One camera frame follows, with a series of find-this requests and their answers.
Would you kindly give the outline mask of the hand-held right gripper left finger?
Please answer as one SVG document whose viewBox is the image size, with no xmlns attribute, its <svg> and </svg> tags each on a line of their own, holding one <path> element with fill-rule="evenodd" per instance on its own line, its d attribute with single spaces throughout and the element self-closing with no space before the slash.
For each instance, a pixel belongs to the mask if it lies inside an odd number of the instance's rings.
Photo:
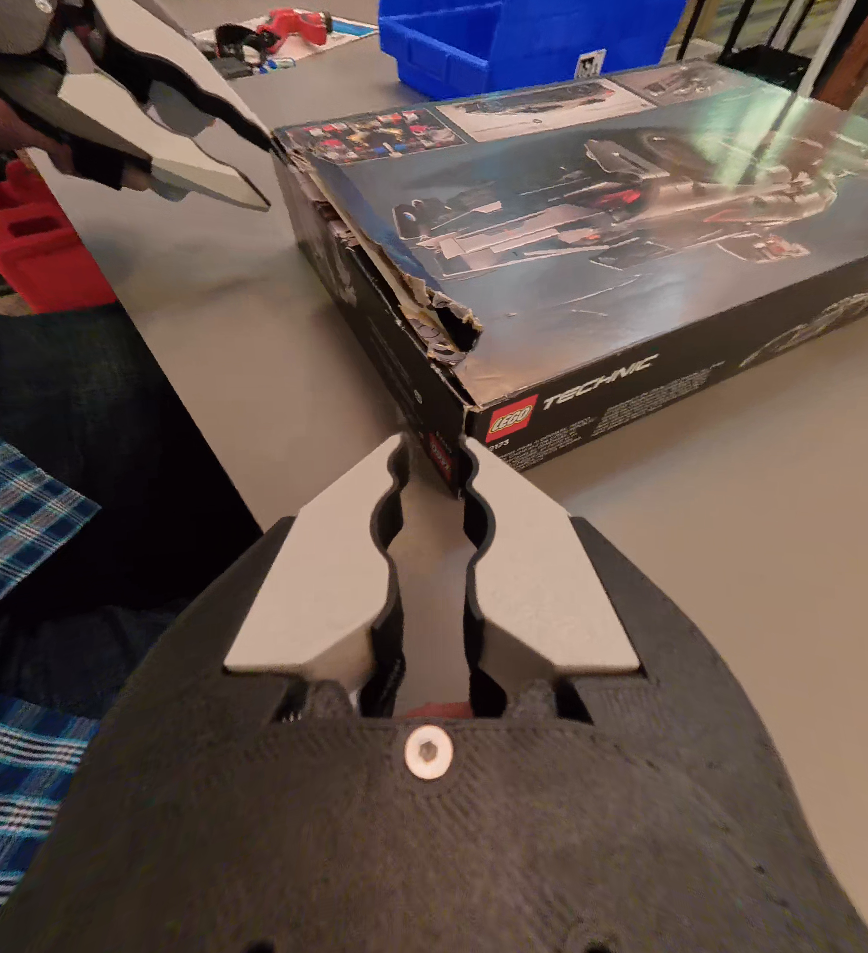
<svg viewBox="0 0 868 953">
<path fill-rule="evenodd" d="M 390 545 L 404 527 L 405 435 L 302 507 L 224 659 L 228 674 L 333 681 L 365 717 L 390 717 L 405 673 Z"/>
</svg>

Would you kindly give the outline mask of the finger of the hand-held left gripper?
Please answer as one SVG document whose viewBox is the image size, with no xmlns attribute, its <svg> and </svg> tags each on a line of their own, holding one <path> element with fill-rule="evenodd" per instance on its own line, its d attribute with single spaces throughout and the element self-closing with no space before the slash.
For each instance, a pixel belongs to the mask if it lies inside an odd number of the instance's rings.
<svg viewBox="0 0 868 953">
<path fill-rule="evenodd" d="M 70 73 L 58 98 L 83 122 L 81 137 L 147 161 L 152 184 L 164 197 L 197 194 L 239 208 L 269 210 L 269 200 L 242 172 L 196 142 L 215 119 L 161 83 L 154 92 L 154 106 L 142 106 L 104 73 Z"/>
<path fill-rule="evenodd" d="M 221 121 L 244 141 L 263 151 L 273 148 L 270 129 L 158 4 L 97 1 L 94 16 L 108 56 L 122 56 L 151 81 L 174 89 L 202 116 Z"/>
</svg>

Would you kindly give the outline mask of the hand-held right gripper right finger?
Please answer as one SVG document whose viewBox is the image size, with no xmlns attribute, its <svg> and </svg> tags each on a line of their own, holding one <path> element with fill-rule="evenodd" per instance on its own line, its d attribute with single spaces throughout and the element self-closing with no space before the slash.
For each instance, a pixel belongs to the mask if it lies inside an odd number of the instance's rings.
<svg viewBox="0 0 868 953">
<path fill-rule="evenodd" d="M 479 440 L 463 438 L 464 654 L 474 709 L 526 685 L 639 673 L 639 656 L 571 514 Z"/>
</svg>

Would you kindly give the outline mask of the dark lego set box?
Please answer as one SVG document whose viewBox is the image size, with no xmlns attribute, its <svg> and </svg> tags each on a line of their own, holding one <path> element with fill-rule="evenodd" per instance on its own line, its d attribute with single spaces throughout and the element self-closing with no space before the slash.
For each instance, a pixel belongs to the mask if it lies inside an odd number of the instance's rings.
<svg viewBox="0 0 868 953">
<path fill-rule="evenodd" d="M 299 249 L 453 494 L 868 315 L 868 118 L 704 60 L 275 131 Z"/>
</svg>

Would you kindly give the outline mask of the black curved object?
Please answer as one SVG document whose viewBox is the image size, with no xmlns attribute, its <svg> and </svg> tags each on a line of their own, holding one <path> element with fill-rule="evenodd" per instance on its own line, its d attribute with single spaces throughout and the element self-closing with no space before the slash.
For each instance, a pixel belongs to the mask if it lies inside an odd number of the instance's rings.
<svg viewBox="0 0 868 953">
<path fill-rule="evenodd" d="M 265 66 L 268 51 L 260 32 L 248 27 L 226 23 L 213 31 L 213 65 L 226 79 L 253 75 Z"/>
</svg>

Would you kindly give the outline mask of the red handheld tool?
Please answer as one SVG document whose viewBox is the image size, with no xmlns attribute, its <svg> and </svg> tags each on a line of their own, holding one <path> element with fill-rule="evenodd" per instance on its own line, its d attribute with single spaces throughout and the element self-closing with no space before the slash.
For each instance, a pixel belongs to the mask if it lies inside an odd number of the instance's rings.
<svg viewBox="0 0 868 953">
<path fill-rule="evenodd" d="M 330 13 L 296 7 L 271 9 L 264 22 L 255 29 L 261 50 L 266 54 L 274 54 L 292 37 L 299 37 L 309 46 L 321 48 L 333 32 L 334 21 Z"/>
</svg>

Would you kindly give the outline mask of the red plastic container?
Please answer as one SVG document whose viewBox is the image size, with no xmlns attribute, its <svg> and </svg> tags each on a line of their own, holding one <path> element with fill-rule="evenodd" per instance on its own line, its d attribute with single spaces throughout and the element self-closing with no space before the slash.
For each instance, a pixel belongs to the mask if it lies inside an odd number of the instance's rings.
<svg viewBox="0 0 868 953">
<path fill-rule="evenodd" d="M 35 314 L 118 302 L 49 186 L 20 159 L 0 180 L 0 274 Z"/>
</svg>

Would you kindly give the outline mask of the printed paper sheet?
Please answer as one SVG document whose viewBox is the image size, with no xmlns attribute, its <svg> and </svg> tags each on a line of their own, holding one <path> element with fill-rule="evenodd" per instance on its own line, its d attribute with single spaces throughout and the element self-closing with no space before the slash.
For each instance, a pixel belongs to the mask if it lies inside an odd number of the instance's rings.
<svg viewBox="0 0 868 953">
<path fill-rule="evenodd" d="M 243 21 L 239 24 L 245 27 L 248 27 L 252 30 L 255 30 L 259 25 L 261 25 L 267 17 L 267 13 L 262 16 L 252 18 L 247 21 Z M 268 54 L 268 58 L 265 66 L 260 68 L 256 74 L 274 72 L 275 70 L 283 68 L 292 68 L 297 65 L 298 62 L 305 60 L 314 55 L 320 55 L 328 53 L 332 50 L 338 49 L 342 46 L 348 45 L 360 39 L 368 38 L 370 36 L 376 35 L 378 33 L 378 27 L 375 25 L 369 25 L 366 23 L 345 19 L 341 17 L 333 17 L 334 21 L 334 32 L 330 34 L 327 38 L 326 44 L 321 48 L 316 48 L 309 46 L 308 43 L 301 40 L 299 37 L 292 37 L 285 42 L 285 45 L 281 47 L 280 50 L 274 54 Z M 214 58 L 214 42 L 213 42 L 213 29 L 201 30 L 195 33 L 192 38 L 196 43 L 197 47 L 202 51 L 210 61 Z"/>
</svg>

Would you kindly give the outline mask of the blue plastic bin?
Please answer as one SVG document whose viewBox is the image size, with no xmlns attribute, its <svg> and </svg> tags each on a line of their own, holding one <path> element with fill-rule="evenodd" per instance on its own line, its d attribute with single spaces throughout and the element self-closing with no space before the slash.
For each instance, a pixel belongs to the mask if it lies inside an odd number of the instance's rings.
<svg viewBox="0 0 868 953">
<path fill-rule="evenodd" d="M 686 1 L 380 1 L 380 49 L 436 100 L 659 63 Z"/>
</svg>

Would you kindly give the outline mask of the black stand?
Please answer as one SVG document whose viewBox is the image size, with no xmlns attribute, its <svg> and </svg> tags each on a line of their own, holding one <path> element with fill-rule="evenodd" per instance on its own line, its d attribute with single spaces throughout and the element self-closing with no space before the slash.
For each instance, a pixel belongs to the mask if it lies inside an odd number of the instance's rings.
<svg viewBox="0 0 868 953">
<path fill-rule="evenodd" d="M 805 54 L 797 44 L 818 5 L 815 1 L 694 2 L 676 49 L 676 60 L 684 61 L 694 44 L 700 41 L 705 58 L 714 64 L 797 91 L 812 60 L 812 55 Z M 706 39 L 705 33 L 714 26 L 722 6 L 726 6 L 727 26 L 723 42 L 715 45 Z M 757 6 L 770 9 L 769 28 L 763 39 L 743 46 L 740 43 L 743 32 Z"/>
</svg>

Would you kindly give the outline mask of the brown wooden post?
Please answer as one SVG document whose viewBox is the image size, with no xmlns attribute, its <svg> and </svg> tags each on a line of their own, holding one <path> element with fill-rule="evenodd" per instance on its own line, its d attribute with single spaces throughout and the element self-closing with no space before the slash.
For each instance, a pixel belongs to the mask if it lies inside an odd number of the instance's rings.
<svg viewBox="0 0 868 953">
<path fill-rule="evenodd" d="M 868 2 L 856 2 L 835 38 L 810 96 L 850 109 L 868 85 Z"/>
</svg>

